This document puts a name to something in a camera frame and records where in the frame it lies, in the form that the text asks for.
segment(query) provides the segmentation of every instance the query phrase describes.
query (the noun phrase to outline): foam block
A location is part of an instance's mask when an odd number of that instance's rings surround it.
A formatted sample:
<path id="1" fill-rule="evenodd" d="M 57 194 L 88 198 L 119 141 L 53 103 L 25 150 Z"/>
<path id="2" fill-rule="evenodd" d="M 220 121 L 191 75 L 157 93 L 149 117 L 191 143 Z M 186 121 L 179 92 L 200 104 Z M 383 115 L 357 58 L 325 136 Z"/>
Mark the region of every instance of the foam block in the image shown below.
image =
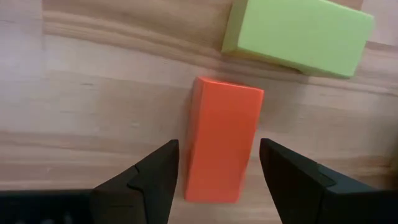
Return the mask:
<path id="1" fill-rule="evenodd" d="M 262 96 L 257 88 L 197 78 L 187 139 L 186 200 L 238 200 Z"/>
<path id="2" fill-rule="evenodd" d="M 350 78 L 373 27 L 373 16 L 327 0 L 236 0 L 222 52 Z"/>

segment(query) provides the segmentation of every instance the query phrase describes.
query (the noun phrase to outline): lime green block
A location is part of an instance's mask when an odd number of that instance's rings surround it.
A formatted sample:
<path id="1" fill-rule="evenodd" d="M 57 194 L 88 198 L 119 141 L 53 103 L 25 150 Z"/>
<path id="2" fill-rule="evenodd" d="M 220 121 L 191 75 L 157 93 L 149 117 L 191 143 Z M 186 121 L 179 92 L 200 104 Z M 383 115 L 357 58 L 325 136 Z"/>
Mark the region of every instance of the lime green block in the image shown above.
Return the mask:
<path id="1" fill-rule="evenodd" d="M 237 0 L 222 52 L 350 78 L 373 27 L 373 16 L 326 0 Z"/>

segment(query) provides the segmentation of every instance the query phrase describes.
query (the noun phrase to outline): orange rectangular block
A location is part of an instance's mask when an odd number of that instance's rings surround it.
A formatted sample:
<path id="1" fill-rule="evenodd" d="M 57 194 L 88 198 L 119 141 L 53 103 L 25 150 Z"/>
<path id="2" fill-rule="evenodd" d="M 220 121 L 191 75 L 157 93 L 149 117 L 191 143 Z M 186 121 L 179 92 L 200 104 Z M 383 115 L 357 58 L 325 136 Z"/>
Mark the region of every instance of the orange rectangular block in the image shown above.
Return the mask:
<path id="1" fill-rule="evenodd" d="M 186 200 L 238 200 L 263 93 L 257 88 L 197 78 L 187 139 Z"/>

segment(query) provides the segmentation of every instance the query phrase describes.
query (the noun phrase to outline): wooden surface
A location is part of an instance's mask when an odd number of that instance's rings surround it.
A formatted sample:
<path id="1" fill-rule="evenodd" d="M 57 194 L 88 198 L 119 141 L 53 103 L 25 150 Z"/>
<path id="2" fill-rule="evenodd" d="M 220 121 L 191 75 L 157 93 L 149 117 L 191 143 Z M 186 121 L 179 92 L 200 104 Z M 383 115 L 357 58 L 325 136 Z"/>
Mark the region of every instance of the wooden surface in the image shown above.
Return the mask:
<path id="1" fill-rule="evenodd" d="M 376 16 L 352 80 L 221 56 L 231 0 L 0 0 L 0 188 L 94 187 L 178 138 L 206 75 L 265 90 L 239 203 L 182 198 L 169 223 L 280 223 L 260 138 L 375 187 L 398 147 L 395 0 L 339 0 Z"/>

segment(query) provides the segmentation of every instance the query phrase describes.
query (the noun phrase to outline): wood grain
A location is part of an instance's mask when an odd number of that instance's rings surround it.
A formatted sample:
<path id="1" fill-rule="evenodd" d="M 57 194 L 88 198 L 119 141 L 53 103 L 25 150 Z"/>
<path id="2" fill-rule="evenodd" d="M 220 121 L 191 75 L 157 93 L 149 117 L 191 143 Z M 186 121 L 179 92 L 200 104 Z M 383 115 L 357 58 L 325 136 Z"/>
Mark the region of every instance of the wood grain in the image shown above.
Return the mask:
<path id="1" fill-rule="evenodd" d="M 262 88 L 264 106 L 240 201 L 185 202 L 182 147 L 169 223 L 280 223 L 262 176 L 260 138 L 389 187 L 398 148 L 397 47 L 368 42 L 352 80 L 224 57 L 230 5 L 2 0 L 0 188 L 94 187 L 169 139 L 183 146 L 199 75 Z M 2 13 L 8 10 L 15 13 Z"/>
<path id="2" fill-rule="evenodd" d="M 337 4 L 350 7 L 352 9 L 361 10 L 363 2 L 366 0 L 331 0 Z"/>
<path id="3" fill-rule="evenodd" d="M 398 47 L 397 7 L 398 1 L 396 0 L 364 0 L 362 11 L 372 14 L 376 21 L 371 41 Z"/>

